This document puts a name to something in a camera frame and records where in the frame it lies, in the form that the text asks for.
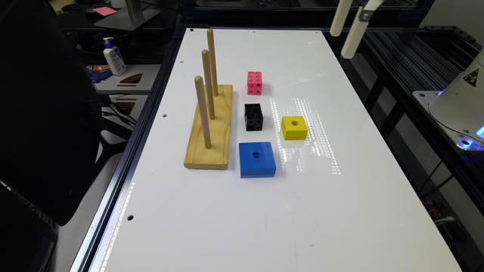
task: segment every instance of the lotion bottle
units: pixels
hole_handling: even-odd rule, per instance
[[[106,57],[107,64],[111,68],[113,75],[121,76],[126,71],[126,65],[124,64],[123,57],[121,57],[121,53],[119,52],[119,48],[117,46],[113,46],[111,44],[112,37],[103,38],[104,39],[104,57]]]

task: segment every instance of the black block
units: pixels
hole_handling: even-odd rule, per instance
[[[246,131],[261,131],[264,116],[260,109],[260,104],[245,104],[244,111]]]

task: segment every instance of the wooden base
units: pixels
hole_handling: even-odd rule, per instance
[[[219,85],[218,90],[219,96],[213,98],[215,119],[209,119],[212,147],[205,148],[197,105],[185,156],[185,167],[188,169],[225,170],[227,168],[233,86]]]

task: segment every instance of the black chair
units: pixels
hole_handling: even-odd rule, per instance
[[[62,226],[103,164],[126,145],[108,145],[101,130],[125,139],[131,131],[102,118],[102,101],[46,0],[0,1],[0,33],[0,181]],[[0,191],[10,193],[1,184]],[[2,242],[14,241],[8,235],[0,234]]]

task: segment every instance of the pink block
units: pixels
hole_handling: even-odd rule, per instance
[[[261,72],[247,73],[247,94],[254,94],[254,95],[262,94],[262,73]]]

